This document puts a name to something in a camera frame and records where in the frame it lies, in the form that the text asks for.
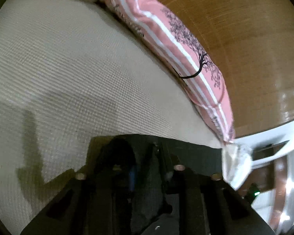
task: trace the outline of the metal screw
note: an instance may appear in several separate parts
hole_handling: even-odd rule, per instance
[[[183,171],[183,170],[185,170],[185,166],[182,164],[177,164],[177,165],[174,165],[174,169],[176,171]]]
[[[75,175],[75,178],[76,178],[77,180],[85,180],[85,179],[86,179],[86,175],[83,174],[83,173],[77,173],[77,174]]]
[[[222,179],[222,175],[220,173],[214,173],[211,175],[211,179],[214,181],[218,181]]]

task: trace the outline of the white stripe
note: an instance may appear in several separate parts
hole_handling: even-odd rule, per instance
[[[162,23],[162,21],[155,15],[153,15],[151,12],[149,11],[142,11],[138,5],[138,0],[135,0],[136,1],[136,8],[141,11],[146,17],[152,19],[154,22],[156,22],[158,24],[158,26],[162,29],[163,32],[165,32],[165,34],[167,35],[167,37],[179,48],[179,50],[182,52],[182,54],[187,58],[187,60],[190,62],[190,64],[193,66],[193,68],[195,69],[195,71],[198,71],[199,68],[197,67],[197,65],[195,64],[195,62],[193,61],[192,57],[186,52],[186,50],[183,48],[183,46],[176,41],[175,37],[171,34],[171,32],[165,27],[165,25]],[[212,97],[212,100],[214,101],[214,103],[216,105],[218,105],[219,107],[219,110],[220,110],[220,113],[222,115],[222,118],[224,120],[224,124],[225,124],[225,127],[226,127],[226,131],[228,131],[228,124],[226,122],[226,118],[225,118],[225,115],[224,115],[224,112],[221,108],[221,105],[218,103],[215,95],[213,94],[213,91],[209,85],[209,83],[206,81],[205,77],[200,73],[199,74],[201,80],[203,81],[203,83],[205,84],[206,88],[208,89],[208,92],[209,94],[211,95]]]
[[[175,64],[174,64],[174,62],[172,62],[160,49],[158,49],[154,44],[152,44],[151,42],[149,42],[147,39],[146,39],[146,41],[149,43],[149,45],[151,45],[152,46],[152,48],[154,48],[155,49],[155,51],[160,55],[160,56],[162,56],[162,57],[164,57],[170,64],[171,64],[171,66],[177,71],[177,72],[180,72],[179,71],[179,69],[175,66]],[[198,95],[196,95],[197,96],[197,99],[199,100],[199,102],[200,102],[200,104],[201,104],[201,106],[205,109],[205,110],[207,110],[207,113],[208,113],[208,115],[209,115],[209,117],[211,118],[211,116],[210,116],[210,114],[209,114],[209,112],[208,112],[208,109],[206,108],[206,106],[205,105],[203,105],[203,103],[201,102],[201,100],[200,100],[200,98],[199,98],[199,96]],[[198,113],[200,114],[200,116],[202,117],[202,114],[201,114],[201,111],[200,111],[200,109],[198,108],[198,107],[200,107],[199,105],[196,105],[195,106],[195,108],[197,109],[197,111],[198,111]]]
[[[141,27],[143,27],[146,32],[148,32],[148,34],[151,36],[151,38],[157,43],[158,46],[162,47],[166,53],[177,63],[180,65],[180,67],[182,68],[182,70],[187,73],[185,71],[185,67],[182,65],[181,61],[179,61],[177,59],[177,57],[174,56],[174,54],[158,39],[158,37],[155,35],[155,33],[153,31],[151,31],[151,29],[143,22],[140,22],[130,11],[127,3],[126,3],[126,0],[120,0],[123,8],[124,8],[124,11],[126,12],[126,14],[128,15],[129,18],[131,18],[131,20],[133,20],[134,22],[136,22],[138,25],[140,25]],[[167,59],[168,62],[170,62],[170,64],[172,65],[173,68],[175,68],[175,70],[179,71],[176,66],[174,65],[174,63],[172,63],[169,59]],[[205,94],[201,91],[201,89],[198,87],[198,85],[196,84],[196,82],[194,81],[194,79],[191,79],[191,81],[193,82],[193,84],[195,85],[197,91],[200,93],[200,95],[202,96],[202,98],[204,99],[204,101],[206,102],[207,105],[204,105],[203,102],[201,101],[201,98],[199,98],[199,96],[197,95],[196,92],[194,92],[195,96],[197,97],[197,99],[199,100],[201,106],[207,111],[209,117],[212,119],[212,116],[210,114],[210,110],[207,108],[207,106],[209,106],[209,102],[205,96]],[[212,108],[213,110],[213,114],[215,117],[219,117],[218,114],[216,113],[216,110],[214,108]],[[224,135],[224,128],[222,126],[222,123],[220,123],[220,126],[221,126],[221,130],[223,132],[223,135]]]

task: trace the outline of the tree print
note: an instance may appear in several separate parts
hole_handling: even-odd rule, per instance
[[[194,75],[188,76],[186,78],[197,76],[201,72],[202,68],[204,68],[206,72],[209,71],[211,73],[211,80],[214,81],[214,87],[220,89],[220,79],[222,74],[219,68],[211,61],[209,55],[207,54],[203,46],[199,43],[197,38],[168,8],[163,8],[162,12],[164,12],[165,16],[169,20],[169,24],[171,26],[170,31],[174,35],[176,41],[187,45],[192,51],[194,51],[197,56],[199,62],[199,70]]]
[[[117,15],[117,18],[121,20],[134,34],[137,34],[139,36],[144,37],[144,33],[141,30],[140,26],[132,22],[131,20],[127,19],[123,15],[123,13],[120,10],[120,5],[115,2],[115,0],[105,0],[105,4],[108,7],[108,9]]]
[[[211,119],[211,121],[212,121],[214,127],[215,127],[215,128],[217,129],[217,131],[218,131],[218,136],[219,136],[219,138],[222,139],[222,129],[221,129],[221,125],[220,125],[220,123],[219,123],[218,118],[217,118],[217,117],[213,117],[213,118]]]
[[[232,123],[230,130],[229,130],[229,139],[234,139],[234,138],[235,138],[235,130],[234,130],[233,123]]]

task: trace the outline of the pink pillow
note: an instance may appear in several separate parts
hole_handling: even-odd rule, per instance
[[[233,115],[223,75],[182,21],[157,0],[100,1],[176,74],[201,117],[220,140],[232,141]]]

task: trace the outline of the textured fabric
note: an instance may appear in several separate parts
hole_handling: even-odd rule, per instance
[[[92,137],[121,133],[220,147],[175,77],[109,13],[76,0],[8,0],[0,10],[0,219],[11,234],[85,164]]]
[[[223,75],[183,22],[157,0],[101,1],[177,73],[206,124],[231,142],[233,115]]]
[[[253,150],[246,145],[227,144],[222,149],[223,179],[239,189],[251,172]]]

